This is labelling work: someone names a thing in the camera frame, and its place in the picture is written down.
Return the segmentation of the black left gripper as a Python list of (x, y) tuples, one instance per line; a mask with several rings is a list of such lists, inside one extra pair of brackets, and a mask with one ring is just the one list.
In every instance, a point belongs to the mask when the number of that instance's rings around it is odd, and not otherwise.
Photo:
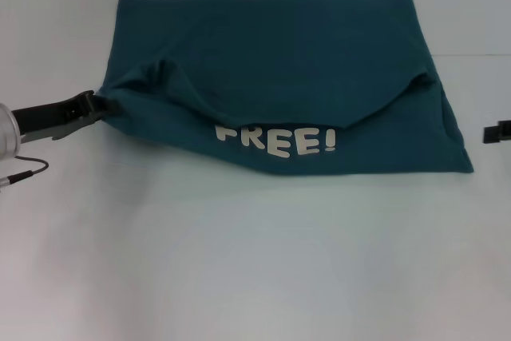
[(13, 111), (21, 143), (51, 138), (53, 141), (75, 133), (98, 121), (100, 115), (119, 115), (117, 101), (85, 91), (65, 101)]

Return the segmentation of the teal blue t-shirt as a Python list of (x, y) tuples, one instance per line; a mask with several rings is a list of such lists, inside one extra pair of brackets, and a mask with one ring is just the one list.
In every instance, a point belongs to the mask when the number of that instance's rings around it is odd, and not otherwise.
[(132, 137), (280, 175), (471, 173), (413, 0), (119, 0)]

